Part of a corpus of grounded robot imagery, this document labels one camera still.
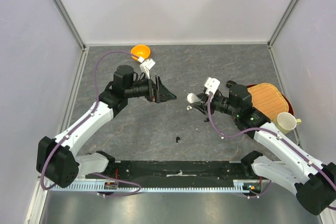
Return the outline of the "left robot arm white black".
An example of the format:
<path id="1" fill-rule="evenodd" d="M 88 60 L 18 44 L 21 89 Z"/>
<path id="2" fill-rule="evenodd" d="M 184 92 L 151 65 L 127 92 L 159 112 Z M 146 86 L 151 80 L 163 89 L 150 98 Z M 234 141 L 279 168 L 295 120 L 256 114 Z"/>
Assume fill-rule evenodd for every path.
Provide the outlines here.
<path id="1" fill-rule="evenodd" d="M 147 76 L 139 79 L 133 67 L 117 67 L 113 80 L 82 117 L 55 137 L 45 136 L 39 141 L 36 169 L 41 174 L 42 188 L 48 190 L 45 178 L 61 188 L 68 187 L 77 177 L 93 173 L 111 178 L 115 173 L 114 157 L 103 151 L 81 156 L 78 152 L 98 129 L 128 105 L 130 98 L 140 97 L 155 103 L 177 98 L 165 87 L 159 76 L 155 76 L 154 80 Z"/>

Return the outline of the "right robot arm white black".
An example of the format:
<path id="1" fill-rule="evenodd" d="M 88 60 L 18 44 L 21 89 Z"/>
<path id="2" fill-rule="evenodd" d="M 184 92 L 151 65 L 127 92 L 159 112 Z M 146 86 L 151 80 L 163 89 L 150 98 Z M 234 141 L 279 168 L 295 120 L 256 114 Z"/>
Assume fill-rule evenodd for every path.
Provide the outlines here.
<path id="1" fill-rule="evenodd" d="M 256 151 L 243 158 L 241 174 L 248 179 L 264 177 L 293 193 L 301 206 L 313 215 L 332 208 L 335 202 L 335 164 L 324 164 L 298 147 L 252 103 L 248 88 L 241 84 L 229 86 L 224 97 L 217 88 L 205 88 L 200 94 L 190 93 L 191 107 L 207 115 L 213 122 L 215 111 L 233 117 L 239 134 L 247 134 L 268 148 L 282 162 L 279 165 Z"/>

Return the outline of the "white earbud charging case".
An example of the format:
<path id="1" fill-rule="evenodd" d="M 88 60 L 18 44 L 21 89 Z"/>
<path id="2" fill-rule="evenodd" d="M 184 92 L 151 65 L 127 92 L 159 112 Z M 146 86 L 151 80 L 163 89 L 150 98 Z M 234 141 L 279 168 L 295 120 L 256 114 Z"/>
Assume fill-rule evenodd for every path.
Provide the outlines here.
<path id="1" fill-rule="evenodd" d="M 189 93 L 187 95 L 187 101 L 188 101 L 189 104 L 200 102 L 200 100 L 201 99 L 194 93 Z"/>

